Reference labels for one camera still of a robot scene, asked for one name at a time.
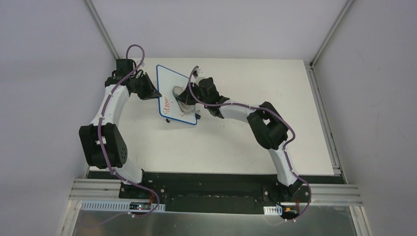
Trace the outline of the blue-framed small whiteboard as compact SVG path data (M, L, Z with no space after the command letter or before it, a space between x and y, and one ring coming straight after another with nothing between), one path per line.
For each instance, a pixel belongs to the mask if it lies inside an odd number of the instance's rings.
M189 115L183 112L173 93L175 86L185 88L188 78L178 72L175 72L160 64L156 66L157 89L161 94L158 99L160 115L169 121L179 121L190 125L197 124L195 115Z

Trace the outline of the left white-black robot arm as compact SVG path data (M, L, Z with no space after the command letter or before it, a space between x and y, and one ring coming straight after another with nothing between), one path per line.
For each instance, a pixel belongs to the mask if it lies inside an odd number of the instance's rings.
M130 95L150 100L160 98L161 93L146 72L134 70L136 65L132 59L116 61L116 69L105 82L105 97L99 111L89 125L80 127L79 137L90 167L107 169L111 166L115 174L133 182L132 194L144 199L149 195L150 186L142 181L143 171L128 159L127 146L118 123Z

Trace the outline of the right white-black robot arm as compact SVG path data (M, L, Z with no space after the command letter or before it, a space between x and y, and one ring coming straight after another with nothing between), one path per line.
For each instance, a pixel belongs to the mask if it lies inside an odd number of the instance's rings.
M281 199L290 202L298 196L303 182L286 150L290 142L288 131L292 129L271 103L266 101L255 106L237 103L220 95L211 77L197 84L190 82L185 88L175 86L173 95L185 112L193 113L195 105L200 103L214 117L247 123L258 144L271 156L277 171Z

